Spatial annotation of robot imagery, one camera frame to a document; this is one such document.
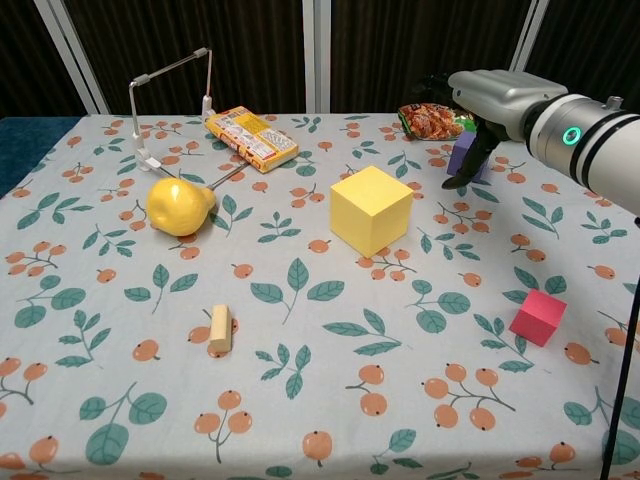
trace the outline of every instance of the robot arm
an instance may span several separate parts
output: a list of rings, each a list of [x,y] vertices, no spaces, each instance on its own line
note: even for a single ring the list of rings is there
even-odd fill
[[[524,72],[477,70],[449,77],[453,100],[475,114],[478,132],[454,177],[442,187],[466,185],[505,140],[576,183],[640,216],[640,115],[605,105]]]

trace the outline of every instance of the pink cube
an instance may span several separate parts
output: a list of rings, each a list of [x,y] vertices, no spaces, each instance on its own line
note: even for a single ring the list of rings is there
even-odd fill
[[[509,330],[544,347],[556,331],[567,304],[539,290],[531,290]]]

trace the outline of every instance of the purple cube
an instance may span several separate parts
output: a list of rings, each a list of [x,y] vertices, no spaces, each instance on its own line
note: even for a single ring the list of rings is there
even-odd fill
[[[447,167],[447,173],[451,176],[455,175],[460,166],[462,165],[462,160],[464,160],[469,147],[473,143],[473,140],[476,138],[476,134],[474,132],[464,131],[456,140],[456,143],[453,145],[453,153],[451,154],[451,158],[449,159],[449,166]],[[484,162],[478,170],[478,173],[473,180],[480,180],[482,178],[482,172],[484,171],[484,166],[487,162]]]

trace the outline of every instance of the table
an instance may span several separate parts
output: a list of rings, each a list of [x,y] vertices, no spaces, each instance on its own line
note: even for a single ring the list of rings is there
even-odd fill
[[[83,118],[0,200],[0,477],[596,477],[633,216],[522,145],[443,191],[452,142],[408,141],[395,115],[266,118],[298,158],[224,183],[188,238],[150,227],[158,177],[127,117]],[[186,180],[238,162],[197,117],[142,123]],[[370,164],[415,193],[407,235],[364,259],[329,231],[328,192]],[[508,329],[530,288],[568,303],[544,348]],[[227,355],[207,349],[219,303]],[[637,366],[616,478],[640,469]]]

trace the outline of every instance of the dark curtain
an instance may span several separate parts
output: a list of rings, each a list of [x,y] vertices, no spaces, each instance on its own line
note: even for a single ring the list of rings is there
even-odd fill
[[[0,2],[0,118],[87,112],[31,0]]]
[[[640,2],[551,0],[527,72],[640,112]]]
[[[333,0],[331,111],[393,112],[423,75],[508,69],[529,3]]]
[[[300,0],[65,0],[111,112],[131,112],[127,87],[200,47],[213,50],[213,106],[305,110]],[[197,114],[205,59],[136,91],[139,113]]]

